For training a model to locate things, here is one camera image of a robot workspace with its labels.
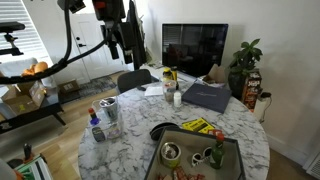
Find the black monitor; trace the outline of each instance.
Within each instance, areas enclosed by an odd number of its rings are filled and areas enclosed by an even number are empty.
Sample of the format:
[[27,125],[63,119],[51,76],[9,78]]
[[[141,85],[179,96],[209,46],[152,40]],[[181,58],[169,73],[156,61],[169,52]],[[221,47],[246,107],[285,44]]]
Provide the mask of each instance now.
[[191,76],[220,66],[228,24],[162,24],[162,64]]

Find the black chair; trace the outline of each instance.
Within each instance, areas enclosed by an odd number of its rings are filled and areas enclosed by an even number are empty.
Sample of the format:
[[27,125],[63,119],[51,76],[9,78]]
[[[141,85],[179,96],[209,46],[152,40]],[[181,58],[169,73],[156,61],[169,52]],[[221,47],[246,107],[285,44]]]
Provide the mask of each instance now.
[[124,93],[130,89],[151,83],[151,74],[147,69],[139,69],[122,74],[118,78],[118,91]]

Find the gray notebook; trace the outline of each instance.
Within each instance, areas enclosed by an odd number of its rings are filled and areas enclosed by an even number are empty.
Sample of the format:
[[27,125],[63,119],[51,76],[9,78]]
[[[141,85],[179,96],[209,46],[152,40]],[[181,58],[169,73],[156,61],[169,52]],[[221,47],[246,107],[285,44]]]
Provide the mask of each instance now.
[[201,84],[193,84],[183,95],[182,101],[224,113],[231,91]]

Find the green plant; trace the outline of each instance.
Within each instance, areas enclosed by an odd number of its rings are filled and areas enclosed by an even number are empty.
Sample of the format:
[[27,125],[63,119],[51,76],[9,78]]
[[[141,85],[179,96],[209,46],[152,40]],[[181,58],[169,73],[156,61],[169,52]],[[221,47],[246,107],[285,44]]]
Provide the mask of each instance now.
[[230,63],[229,68],[231,73],[242,73],[247,75],[256,66],[256,62],[260,61],[262,51],[255,46],[260,39],[255,39],[250,44],[248,42],[241,43],[241,50],[233,54],[234,60]]

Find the marble table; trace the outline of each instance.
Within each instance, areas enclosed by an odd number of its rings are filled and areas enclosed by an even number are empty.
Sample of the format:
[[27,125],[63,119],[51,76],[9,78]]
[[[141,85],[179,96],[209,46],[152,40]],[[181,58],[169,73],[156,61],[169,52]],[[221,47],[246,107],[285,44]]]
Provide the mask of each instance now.
[[[180,83],[182,93],[191,85]],[[119,104],[124,120],[121,137],[96,143],[88,129],[84,132],[78,157],[82,179],[144,179],[156,147],[149,131],[162,122],[181,125],[199,117],[221,129],[226,137],[238,140],[247,179],[266,179],[269,170],[267,137],[253,114],[235,98],[230,99],[224,114],[188,103],[173,109],[163,96],[145,97],[144,92],[136,88],[121,94]]]

